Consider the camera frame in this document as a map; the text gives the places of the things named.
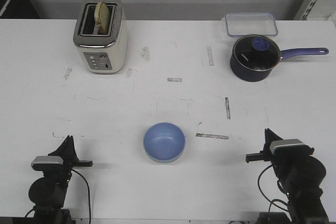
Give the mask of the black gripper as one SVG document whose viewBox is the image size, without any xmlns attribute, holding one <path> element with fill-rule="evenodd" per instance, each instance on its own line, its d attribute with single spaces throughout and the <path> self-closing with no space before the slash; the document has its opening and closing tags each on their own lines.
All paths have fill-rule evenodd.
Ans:
<svg viewBox="0 0 336 224">
<path fill-rule="evenodd" d="M 93 161 L 92 160 L 80 160 L 77 157 L 77 153 L 75 150 L 75 144 L 74 144 L 74 138 L 71 135 L 68 135 L 64 141 L 61 143 L 61 145 L 57 148 L 55 154 L 50 153 L 48 154 L 48 157 L 52 157 L 54 159 L 57 159 L 57 163 L 52 164 L 52 170 L 54 173 L 56 173 L 56 176 L 59 177 L 59 179 L 70 179 L 72 176 L 72 169 L 74 167 L 92 167 Z"/>
<path fill-rule="evenodd" d="M 270 151 L 271 142 L 281 141 L 283 139 L 269 128 L 264 130 L 264 135 L 264 149 L 259 153 L 247 154 L 246 162 L 270 161 L 274 167 L 276 177 L 280 182 L 284 182 L 289 178 L 289 173 L 293 168 L 295 161 L 302 161 L 304 167 L 308 167 L 308 157 L 313 154 L 314 148 L 309 147 L 306 144 L 305 146 L 281 148 L 280 150 L 276 151 L 275 155 L 273 155 Z"/>
</svg>

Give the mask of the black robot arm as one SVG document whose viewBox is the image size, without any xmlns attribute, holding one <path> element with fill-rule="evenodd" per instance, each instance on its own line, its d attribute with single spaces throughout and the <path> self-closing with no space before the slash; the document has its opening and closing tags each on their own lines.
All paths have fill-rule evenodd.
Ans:
<svg viewBox="0 0 336 224">
<path fill-rule="evenodd" d="M 75 167 L 91 167 L 93 161 L 78 158 L 73 139 L 68 135 L 55 151 L 36 156 L 31 162 L 33 170 L 43 173 L 28 191 L 35 204 L 32 223 L 76 223 L 70 210 L 64 208 L 68 185 Z"/>
<path fill-rule="evenodd" d="M 326 168 L 312 156 L 313 152 L 314 148 L 299 139 L 284 140 L 271 129 L 265 129 L 263 149 L 246 155 L 246 162 L 270 162 L 278 188 L 288 201 L 282 212 L 261 212 L 257 223 L 329 223 L 320 200 Z"/>
</svg>

